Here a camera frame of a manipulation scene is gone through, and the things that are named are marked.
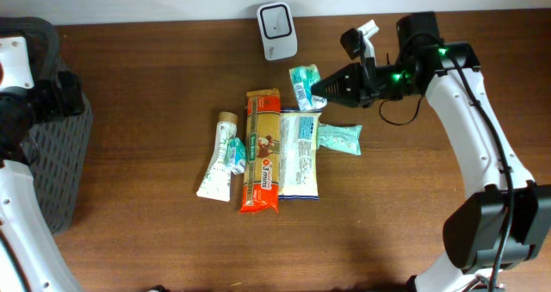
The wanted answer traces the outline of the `teal Kleenex tissue pack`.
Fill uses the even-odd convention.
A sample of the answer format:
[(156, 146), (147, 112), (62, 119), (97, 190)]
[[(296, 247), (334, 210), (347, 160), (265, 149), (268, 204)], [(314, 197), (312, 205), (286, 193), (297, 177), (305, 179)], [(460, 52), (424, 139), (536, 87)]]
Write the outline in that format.
[(315, 96), (312, 93), (312, 87), (321, 80), (316, 65), (302, 65), (291, 68), (289, 76), (300, 111), (308, 112), (323, 109), (327, 105), (326, 98)]

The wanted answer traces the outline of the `mint green wipes pack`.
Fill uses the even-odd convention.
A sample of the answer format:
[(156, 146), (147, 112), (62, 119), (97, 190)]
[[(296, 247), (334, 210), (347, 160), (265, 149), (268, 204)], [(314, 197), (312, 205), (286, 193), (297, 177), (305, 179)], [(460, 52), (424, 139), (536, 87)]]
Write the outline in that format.
[(317, 148), (321, 146), (338, 152), (360, 156), (362, 125), (336, 127), (320, 123), (317, 128)]

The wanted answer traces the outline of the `yellow noodle packet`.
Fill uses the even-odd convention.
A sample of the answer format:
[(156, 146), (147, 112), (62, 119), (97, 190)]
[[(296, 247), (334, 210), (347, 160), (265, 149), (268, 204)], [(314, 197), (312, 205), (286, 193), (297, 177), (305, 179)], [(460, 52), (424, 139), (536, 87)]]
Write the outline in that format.
[(281, 113), (280, 200), (318, 200), (316, 172), (320, 110)]

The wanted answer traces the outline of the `small teal tissue pack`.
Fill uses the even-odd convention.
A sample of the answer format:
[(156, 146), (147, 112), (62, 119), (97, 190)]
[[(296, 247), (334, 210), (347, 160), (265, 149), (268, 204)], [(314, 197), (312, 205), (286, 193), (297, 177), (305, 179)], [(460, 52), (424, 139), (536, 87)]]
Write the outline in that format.
[(246, 167), (246, 150), (240, 138), (229, 140), (226, 152), (226, 167), (234, 175), (243, 174)]

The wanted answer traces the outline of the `orange spaghetti packet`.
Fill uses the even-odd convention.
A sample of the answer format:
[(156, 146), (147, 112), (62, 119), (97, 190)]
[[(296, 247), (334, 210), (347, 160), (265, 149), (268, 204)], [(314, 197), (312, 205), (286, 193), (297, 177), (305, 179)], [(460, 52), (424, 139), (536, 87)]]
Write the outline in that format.
[(246, 94), (245, 175), (240, 212), (278, 209), (281, 97), (276, 88)]

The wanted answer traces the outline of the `white cream tube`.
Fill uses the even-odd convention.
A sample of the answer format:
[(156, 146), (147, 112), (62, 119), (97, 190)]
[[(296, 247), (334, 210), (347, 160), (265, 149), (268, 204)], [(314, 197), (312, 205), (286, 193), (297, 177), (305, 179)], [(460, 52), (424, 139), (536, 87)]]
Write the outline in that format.
[(226, 166), (229, 142), (236, 137), (238, 116), (220, 112), (216, 124), (214, 151), (196, 195), (202, 198), (229, 202), (231, 197), (231, 174)]

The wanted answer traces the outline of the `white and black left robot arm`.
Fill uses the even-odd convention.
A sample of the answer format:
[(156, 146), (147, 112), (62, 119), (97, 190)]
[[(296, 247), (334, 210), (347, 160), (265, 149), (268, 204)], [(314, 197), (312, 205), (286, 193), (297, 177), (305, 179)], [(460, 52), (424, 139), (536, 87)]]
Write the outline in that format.
[(26, 40), (1, 39), (1, 290), (81, 291), (40, 211), (20, 144), (35, 123)]

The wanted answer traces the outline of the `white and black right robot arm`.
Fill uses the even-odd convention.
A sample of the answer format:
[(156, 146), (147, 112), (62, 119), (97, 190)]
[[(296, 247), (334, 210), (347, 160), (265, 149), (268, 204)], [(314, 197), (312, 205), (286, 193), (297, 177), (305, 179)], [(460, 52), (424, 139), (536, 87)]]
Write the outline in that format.
[(465, 202), (445, 221), (443, 254), (405, 290), (495, 291), (498, 274), (536, 258), (550, 229), (550, 188), (538, 184), (505, 137), (466, 42), (446, 42), (434, 12), (397, 21), (399, 54), (378, 65), (367, 22), (342, 34), (350, 63), (316, 83), (332, 103), (368, 108), (417, 95), (435, 110), (461, 169)]

